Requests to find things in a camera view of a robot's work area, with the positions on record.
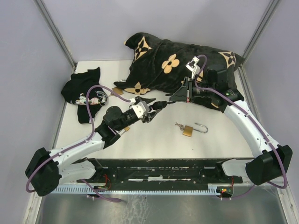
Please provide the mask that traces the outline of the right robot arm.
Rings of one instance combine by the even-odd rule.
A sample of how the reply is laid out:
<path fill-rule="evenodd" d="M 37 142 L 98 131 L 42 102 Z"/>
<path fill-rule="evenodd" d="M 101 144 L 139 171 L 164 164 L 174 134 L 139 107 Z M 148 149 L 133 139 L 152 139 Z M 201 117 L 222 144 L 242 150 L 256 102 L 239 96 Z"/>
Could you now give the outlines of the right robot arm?
<path fill-rule="evenodd" d="M 229 159 L 214 171 L 215 179 L 226 182 L 231 176 L 247 177 L 254 185 L 269 183 L 277 188 L 287 187 L 292 150 L 274 140 L 258 122 L 242 94 L 229 86 L 229 72 L 221 66 L 207 69 L 201 82 L 195 73 L 185 77 L 181 87 L 170 96 L 172 102 L 194 102 L 208 98 L 237 127 L 249 145 L 253 159 Z"/>

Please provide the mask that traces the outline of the black padlock shackle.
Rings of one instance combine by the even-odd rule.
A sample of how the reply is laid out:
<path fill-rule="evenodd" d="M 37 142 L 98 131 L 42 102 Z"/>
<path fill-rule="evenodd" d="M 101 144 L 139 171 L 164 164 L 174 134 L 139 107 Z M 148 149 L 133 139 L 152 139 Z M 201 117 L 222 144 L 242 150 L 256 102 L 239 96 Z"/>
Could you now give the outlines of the black padlock shackle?
<path fill-rule="evenodd" d="M 162 110 L 168 105 L 167 101 L 157 101 L 154 104 L 152 104 L 152 109 L 153 110 Z"/>

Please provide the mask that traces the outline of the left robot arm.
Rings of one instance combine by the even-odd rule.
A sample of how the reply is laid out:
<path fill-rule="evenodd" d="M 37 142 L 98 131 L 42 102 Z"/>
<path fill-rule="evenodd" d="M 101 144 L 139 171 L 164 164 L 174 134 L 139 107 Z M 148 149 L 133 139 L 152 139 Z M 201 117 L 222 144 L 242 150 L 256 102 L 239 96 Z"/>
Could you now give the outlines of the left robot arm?
<path fill-rule="evenodd" d="M 121 137 L 120 131 L 130 125 L 151 122 L 167 104 L 155 98 L 136 97 L 125 112 L 117 106 L 109 107 L 101 124 L 83 139 L 50 151 L 43 147 L 36 150 L 25 170 L 26 191 L 46 196 L 63 183 L 84 179 L 99 182 L 103 170 L 96 160 L 85 156 L 113 145 Z"/>

